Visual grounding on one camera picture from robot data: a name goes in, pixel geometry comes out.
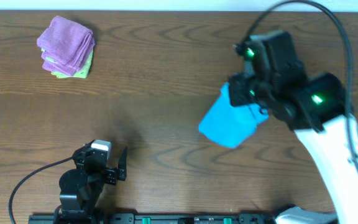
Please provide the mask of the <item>blue cloth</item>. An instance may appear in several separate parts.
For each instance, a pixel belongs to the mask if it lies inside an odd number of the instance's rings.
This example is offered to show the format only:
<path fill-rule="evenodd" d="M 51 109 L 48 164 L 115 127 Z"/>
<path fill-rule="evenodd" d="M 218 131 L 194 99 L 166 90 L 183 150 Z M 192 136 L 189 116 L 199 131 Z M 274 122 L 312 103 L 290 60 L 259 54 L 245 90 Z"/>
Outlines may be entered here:
<path fill-rule="evenodd" d="M 233 107 L 230 104 L 229 84 L 225 83 L 219 97 L 201 120 L 198 131 L 220 146 L 235 149 L 268 118 L 268 114 L 261 113 L 260 106 L 254 103 Z"/>

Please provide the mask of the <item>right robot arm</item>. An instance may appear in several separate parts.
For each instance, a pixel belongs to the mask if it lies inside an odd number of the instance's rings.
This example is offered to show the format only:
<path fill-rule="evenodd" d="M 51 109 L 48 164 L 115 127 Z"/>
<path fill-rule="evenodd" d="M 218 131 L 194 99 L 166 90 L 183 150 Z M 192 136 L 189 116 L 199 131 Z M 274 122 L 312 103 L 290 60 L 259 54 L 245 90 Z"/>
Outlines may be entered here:
<path fill-rule="evenodd" d="M 340 223 L 358 223 L 358 124 L 332 73 L 308 77 L 291 35 L 276 30 L 245 43 L 244 71 L 229 79 L 234 107 L 255 103 L 287 124 L 306 147 Z"/>

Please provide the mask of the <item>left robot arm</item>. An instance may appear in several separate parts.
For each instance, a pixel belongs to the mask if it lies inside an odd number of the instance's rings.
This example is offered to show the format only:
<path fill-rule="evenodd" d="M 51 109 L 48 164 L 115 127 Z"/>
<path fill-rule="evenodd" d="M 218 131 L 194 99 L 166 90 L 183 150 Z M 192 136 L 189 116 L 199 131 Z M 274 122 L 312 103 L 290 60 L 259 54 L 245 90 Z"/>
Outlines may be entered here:
<path fill-rule="evenodd" d="M 108 167 L 111 143 L 94 140 L 77 149 L 72 159 L 76 168 L 65 172 L 59 180 L 60 203 L 53 223 L 108 223 L 109 218 L 96 208 L 104 185 L 116 185 L 127 177 L 127 148 L 117 167 Z"/>

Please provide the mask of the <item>folded green cloth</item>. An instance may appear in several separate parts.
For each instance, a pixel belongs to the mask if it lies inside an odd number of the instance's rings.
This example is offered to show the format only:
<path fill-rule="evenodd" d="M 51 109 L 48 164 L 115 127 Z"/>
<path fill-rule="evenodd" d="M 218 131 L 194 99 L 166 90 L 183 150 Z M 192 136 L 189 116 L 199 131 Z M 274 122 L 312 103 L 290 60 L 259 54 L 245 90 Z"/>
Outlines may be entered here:
<path fill-rule="evenodd" d="M 83 59 L 79 67 L 62 65 L 53 58 L 47 57 L 44 49 L 41 49 L 41 52 L 44 59 L 42 68 L 50 71 L 57 78 L 86 78 L 88 76 L 93 59 L 93 50 L 89 52 L 87 59 Z"/>

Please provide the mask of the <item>folded purple cloth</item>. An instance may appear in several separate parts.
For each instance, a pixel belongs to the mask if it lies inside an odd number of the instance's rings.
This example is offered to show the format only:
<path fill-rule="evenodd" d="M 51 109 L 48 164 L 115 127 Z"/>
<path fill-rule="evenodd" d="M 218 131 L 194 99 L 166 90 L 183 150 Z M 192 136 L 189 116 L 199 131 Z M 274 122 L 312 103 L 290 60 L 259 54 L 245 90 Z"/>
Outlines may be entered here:
<path fill-rule="evenodd" d="M 55 16 L 37 39 L 44 59 L 42 67 L 69 77 L 85 66 L 94 45 L 91 29 L 61 16 Z"/>

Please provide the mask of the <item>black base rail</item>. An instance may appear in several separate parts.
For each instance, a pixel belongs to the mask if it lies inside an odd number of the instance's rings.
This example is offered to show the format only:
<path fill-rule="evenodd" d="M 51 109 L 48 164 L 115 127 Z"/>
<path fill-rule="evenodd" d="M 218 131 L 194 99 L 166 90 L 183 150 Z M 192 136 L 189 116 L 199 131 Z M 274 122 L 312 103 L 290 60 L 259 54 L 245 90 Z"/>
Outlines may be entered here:
<path fill-rule="evenodd" d="M 273 216 L 263 213 L 240 213 L 237 215 L 134 215 L 115 213 L 90 220 L 64 218 L 59 215 L 31 215 L 28 224 L 53 223 L 103 223 L 103 224 L 274 224 Z"/>

